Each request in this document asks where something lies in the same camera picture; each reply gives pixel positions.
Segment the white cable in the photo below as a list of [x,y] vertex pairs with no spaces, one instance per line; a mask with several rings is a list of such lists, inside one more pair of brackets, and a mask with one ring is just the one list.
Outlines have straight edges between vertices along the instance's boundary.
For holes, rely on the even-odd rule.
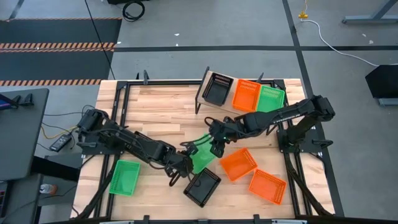
[[334,50],[335,52],[337,52],[337,53],[339,53],[339,54],[341,54],[341,55],[345,55],[345,56],[353,57],[353,58],[356,58],[356,59],[360,59],[361,61],[366,62],[366,63],[368,63],[368,64],[370,64],[370,65],[372,65],[372,66],[375,66],[375,67],[378,67],[378,66],[379,66],[379,65],[373,64],[373,63],[371,63],[371,62],[368,62],[367,60],[365,60],[365,59],[363,59],[363,58],[360,58],[360,57],[358,57],[358,56],[346,54],[346,53],[343,53],[343,52],[340,52],[340,51],[336,50],[336,49],[333,48],[330,44],[328,44],[328,42],[326,42],[326,41],[323,39],[323,37],[322,37],[322,35],[321,35],[321,26],[320,26],[317,22],[312,21],[312,20],[310,20],[310,19],[306,19],[306,20],[301,19],[301,21],[302,21],[302,22],[311,22],[311,23],[317,25],[317,26],[318,26],[318,31],[319,31],[319,38],[321,38],[322,42],[325,43],[327,46],[329,46],[329,47],[330,47],[332,50]]

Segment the basket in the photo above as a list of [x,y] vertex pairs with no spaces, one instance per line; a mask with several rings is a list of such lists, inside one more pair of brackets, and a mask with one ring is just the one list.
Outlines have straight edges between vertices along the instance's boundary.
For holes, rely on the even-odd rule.
[[118,160],[112,176],[109,192],[111,194],[132,196],[136,188],[140,164]]
[[214,105],[222,106],[228,96],[229,89],[231,89],[232,82],[234,82],[233,78],[213,73],[203,92],[203,99]]
[[211,136],[209,136],[209,138],[207,139],[195,142],[198,152],[190,156],[193,162],[192,172],[194,174],[200,173],[216,157],[213,153],[210,152],[211,149],[210,141],[211,141]]
[[242,148],[228,157],[220,159],[220,164],[232,182],[257,168],[257,164],[247,148]]
[[262,170],[256,170],[249,191],[277,205],[282,203],[286,182]]
[[262,86],[257,111],[270,112],[284,106],[285,91]]
[[238,80],[232,106],[235,109],[254,112],[259,98],[261,84],[247,80]]
[[221,178],[205,168],[202,172],[195,175],[184,190],[184,194],[203,208],[220,182]]

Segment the black floor mat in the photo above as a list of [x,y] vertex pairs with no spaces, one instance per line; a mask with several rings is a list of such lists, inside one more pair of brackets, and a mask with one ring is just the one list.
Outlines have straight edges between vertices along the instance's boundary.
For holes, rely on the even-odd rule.
[[[112,59],[113,52],[107,52]],[[108,79],[103,51],[0,53],[0,80]]]
[[[102,42],[118,41],[120,18],[95,19]],[[99,42],[90,18],[0,21],[0,43]]]

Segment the black desk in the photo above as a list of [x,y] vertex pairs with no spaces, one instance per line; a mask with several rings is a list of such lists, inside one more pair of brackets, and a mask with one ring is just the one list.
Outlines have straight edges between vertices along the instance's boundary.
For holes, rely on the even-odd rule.
[[0,223],[34,223],[40,212],[37,211],[39,189],[42,183],[42,175],[34,174],[21,180],[15,180],[7,204],[7,212]]
[[17,180],[39,173],[67,180],[78,180],[79,170],[34,156],[40,133],[48,89],[21,90],[1,93],[13,99],[29,93],[33,106],[0,111],[0,180]]
[[23,99],[29,93],[33,96],[33,106],[0,111],[0,180],[12,181],[6,216],[0,218],[0,223],[4,219],[4,223],[35,223],[40,215],[40,207],[37,206],[44,175],[76,182],[80,173],[79,169],[61,165],[57,163],[59,161],[34,156],[49,90],[43,88],[1,94],[11,99],[21,95]]

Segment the wooden tabletop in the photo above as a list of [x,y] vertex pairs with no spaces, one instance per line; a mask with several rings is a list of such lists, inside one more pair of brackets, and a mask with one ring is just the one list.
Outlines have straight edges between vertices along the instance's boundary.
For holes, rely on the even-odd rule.
[[[285,79],[289,104],[305,98],[299,79]],[[112,112],[114,80],[102,81],[99,88],[96,108]],[[202,105],[195,114],[195,96],[199,85],[147,85],[132,86],[127,107],[126,124],[131,131],[140,131],[150,138],[163,140],[177,149],[183,149],[180,142],[198,139],[208,132],[203,122],[211,116],[223,119],[235,117],[235,113]],[[119,102],[117,122],[120,122],[123,93]],[[256,138],[243,139],[226,145],[224,157],[234,151],[247,147],[258,164],[258,168],[287,182],[283,155],[279,152],[275,131],[269,136],[262,134]],[[318,201],[331,213],[334,212],[323,164],[308,154],[302,154],[302,164],[308,188]],[[261,218],[293,218],[294,212],[289,185],[285,191],[282,205],[275,205],[249,192],[253,173],[232,183],[215,159],[209,170],[220,176],[222,181],[204,208],[200,208],[183,194],[188,179],[180,179],[169,187],[169,178],[163,170],[155,170],[134,156],[125,153],[121,159],[141,163],[140,176],[134,195],[124,197],[115,195],[112,220],[142,220],[150,215],[152,220],[188,219],[252,219],[253,214]],[[80,212],[98,189],[103,156],[97,155],[80,172],[74,207]],[[302,194],[296,187],[300,211],[304,213]],[[104,194],[101,215],[105,215],[108,189]]]

